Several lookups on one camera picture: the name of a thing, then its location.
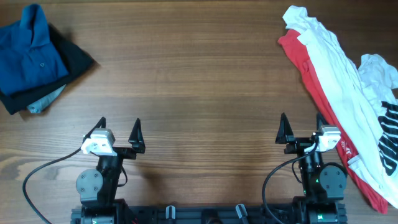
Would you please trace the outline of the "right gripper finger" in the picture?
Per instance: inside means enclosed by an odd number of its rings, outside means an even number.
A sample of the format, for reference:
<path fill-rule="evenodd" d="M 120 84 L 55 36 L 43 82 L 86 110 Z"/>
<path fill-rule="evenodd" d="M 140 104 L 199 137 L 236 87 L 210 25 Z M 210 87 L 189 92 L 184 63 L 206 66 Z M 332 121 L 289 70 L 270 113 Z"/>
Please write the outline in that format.
<path fill-rule="evenodd" d="M 294 141 L 294 133 L 285 113 L 280 116 L 280 126 L 275 139 L 276 144 L 288 144 Z"/>
<path fill-rule="evenodd" d="M 327 120 L 324 118 L 324 116 L 321 113 L 317 113 L 316 122 L 317 122 L 317 130 L 320 130 L 321 127 L 324 125 L 328 125 Z"/>

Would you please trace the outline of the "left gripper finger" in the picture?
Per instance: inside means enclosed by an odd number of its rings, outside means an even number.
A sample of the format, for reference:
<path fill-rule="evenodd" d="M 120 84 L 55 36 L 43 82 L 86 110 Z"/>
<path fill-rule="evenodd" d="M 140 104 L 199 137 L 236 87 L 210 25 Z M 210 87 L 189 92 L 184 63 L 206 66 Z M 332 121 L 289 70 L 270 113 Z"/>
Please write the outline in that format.
<path fill-rule="evenodd" d="M 106 127 L 106 118 L 102 117 L 96 125 L 86 134 L 83 136 L 83 139 L 86 140 L 87 138 L 90 138 L 92 132 L 97 129 L 97 128 L 105 128 Z"/>
<path fill-rule="evenodd" d="M 139 118 L 137 118 L 134 123 L 128 142 L 131 144 L 132 149 L 135 153 L 145 153 L 146 145 L 144 142 L 144 137 L 142 135 L 141 120 Z"/>

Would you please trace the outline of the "white printed t-shirt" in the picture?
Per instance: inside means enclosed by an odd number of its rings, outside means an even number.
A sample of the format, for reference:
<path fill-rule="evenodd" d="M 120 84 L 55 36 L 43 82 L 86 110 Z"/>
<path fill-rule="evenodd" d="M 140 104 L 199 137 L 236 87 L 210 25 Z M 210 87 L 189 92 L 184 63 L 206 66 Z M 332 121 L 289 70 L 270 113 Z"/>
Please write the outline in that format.
<path fill-rule="evenodd" d="M 334 33 L 304 7 L 290 6 L 287 31 L 307 48 L 321 88 L 358 155 L 349 168 L 388 202 L 397 205 L 397 69 L 380 55 L 365 54 L 356 66 Z"/>

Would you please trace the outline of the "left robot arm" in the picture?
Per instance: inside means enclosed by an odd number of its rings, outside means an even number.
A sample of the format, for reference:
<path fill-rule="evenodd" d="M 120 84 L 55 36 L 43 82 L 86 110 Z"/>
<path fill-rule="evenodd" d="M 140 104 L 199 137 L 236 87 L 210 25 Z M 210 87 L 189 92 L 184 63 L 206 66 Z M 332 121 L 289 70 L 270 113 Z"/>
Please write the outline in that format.
<path fill-rule="evenodd" d="M 83 138 L 81 150 L 84 154 L 98 156 L 95 169 L 83 171 L 76 180 L 80 194 L 81 209 L 73 210 L 71 224 L 133 224 L 138 223 L 134 212 L 124 199 L 116 199 L 121 174 L 126 171 L 123 161 L 134 160 L 145 153 L 141 121 L 137 119 L 130 133 L 129 147 L 116 147 L 112 130 L 106 127 L 102 117 L 96 126 Z"/>

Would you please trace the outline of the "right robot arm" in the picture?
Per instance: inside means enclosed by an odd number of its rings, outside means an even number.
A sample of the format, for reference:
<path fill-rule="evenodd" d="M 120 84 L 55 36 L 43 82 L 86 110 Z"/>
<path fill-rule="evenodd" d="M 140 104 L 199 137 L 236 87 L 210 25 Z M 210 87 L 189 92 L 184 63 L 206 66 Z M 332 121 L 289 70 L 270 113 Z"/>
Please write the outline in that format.
<path fill-rule="evenodd" d="M 340 130 L 317 116 L 317 131 L 310 137 L 295 137 L 286 114 L 281 114 L 275 142 L 284 144 L 285 154 L 295 154 L 300 169 L 303 196 L 293 198 L 290 206 L 273 209 L 284 223 L 346 223 L 344 199 L 347 172 L 335 162 L 324 163 L 322 154 L 336 147 Z"/>

